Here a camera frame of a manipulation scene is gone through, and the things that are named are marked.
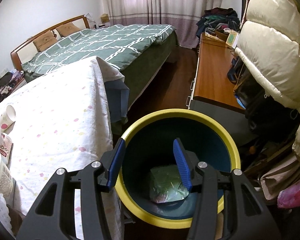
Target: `pillow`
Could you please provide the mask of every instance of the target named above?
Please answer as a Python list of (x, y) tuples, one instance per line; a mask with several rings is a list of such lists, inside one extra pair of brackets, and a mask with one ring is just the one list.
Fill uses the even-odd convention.
[(72, 33), (82, 31), (82, 29), (78, 28), (73, 23), (66, 23), (66, 24), (60, 25), (59, 27), (56, 28), (56, 30), (58, 31), (58, 33), (60, 34), (61, 37), (66, 37)]
[(38, 52), (43, 52), (57, 42), (58, 40), (53, 36), (53, 33), (51, 31), (47, 31), (36, 38), (33, 41), (33, 44), (37, 48)]

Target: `trash can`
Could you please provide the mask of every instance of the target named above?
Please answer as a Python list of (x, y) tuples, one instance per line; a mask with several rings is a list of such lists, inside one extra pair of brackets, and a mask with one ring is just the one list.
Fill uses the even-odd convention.
[[(126, 154), (115, 189), (123, 204), (141, 220), (162, 228), (189, 228), (197, 193), (184, 200), (156, 204), (149, 199), (148, 175), (153, 167), (176, 164), (173, 140), (195, 152), (200, 161), (230, 172), (240, 169), (238, 149), (229, 133), (212, 118), (186, 109), (167, 109), (148, 114), (122, 135)], [(218, 213), (223, 210), (222, 191)]]

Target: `curtain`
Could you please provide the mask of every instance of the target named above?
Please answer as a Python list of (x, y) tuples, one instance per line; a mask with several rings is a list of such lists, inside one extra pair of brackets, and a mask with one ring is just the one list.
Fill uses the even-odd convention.
[(195, 48), (196, 23), (204, 10), (220, 7), (222, 0), (103, 0), (112, 24), (171, 24), (181, 46)]

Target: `yellow trash can rim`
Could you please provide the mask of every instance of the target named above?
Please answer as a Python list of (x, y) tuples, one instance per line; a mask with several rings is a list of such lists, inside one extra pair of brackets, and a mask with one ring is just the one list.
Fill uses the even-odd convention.
[[(140, 118), (135, 123), (133, 123), (122, 135), (122, 138), (126, 142), (126, 146), (129, 144), (133, 136), (138, 131), (140, 131), (143, 127), (157, 120), (169, 118), (169, 117), (189, 118), (201, 122), (207, 125), (208, 127), (210, 127), (211, 129), (213, 129), (220, 136), (220, 138), (223, 140), (223, 142), (226, 145), (226, 148), (230, 156), (231, 170), (241, 168), (238, 149), (233, 139), (231, 138), (230, 134), (226, 131), (226, 129), (223, 128), (217, 121), (215, 121), (211, 117), (192, 110), (166, 109), (166, 110), (160, 110), (148, 114)], [(171, 220), (171, 219), (160, 218), (153, 214), (150, 214), (149, 212), (145, 211), (140, 206), (138, 206), (137, 203), (135, 203), (135, 201), (131, 198), (129, 192), (127, 191), (124, 185), (122, 170), (119, 173), (119, 177), (117, 179), (115, 189), (122, 203), (128, 208), (128, 210), (132, 212), (136, 217), (143, 220), (144, 222), (147, 222), (157, 227), (169, 228), (169, 229), (189, 228), (191, 226), (192, 218), (182, 219), (182, 220)], [(224, 207), (224, 198), (222, 196), (218, 201), (218, 213), (223, 210), (223, 207)]]

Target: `metal screw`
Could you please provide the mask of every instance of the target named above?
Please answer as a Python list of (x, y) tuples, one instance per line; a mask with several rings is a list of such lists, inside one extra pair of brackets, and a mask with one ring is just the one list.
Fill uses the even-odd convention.
[(206, 167), (208, 166), (208, 164), (205, 163), (205, 162), (199, 162), (199, 163), (198, 163), (198, 166), (199, 166), (200, 168), (204, 169), (204, 168), (206, 168)]
[(91, 163), (91, 166), (92, 166), (93, 168), (98, 168), (98, 167), (101, 166), (101, 162), (93, 162), (93, 163)]
[(242, 171), (239, 170), (239, 169), (234, 169), (234, 170), (233, 170), (233, 173), (234, 173), (235, 175), (237, 175), (237, 176), (242, 175)]
[(64, 173), (65, 173), (65, 169), (64, 168), (57, 169), (57, 174), (58, 175), (62, 175)]

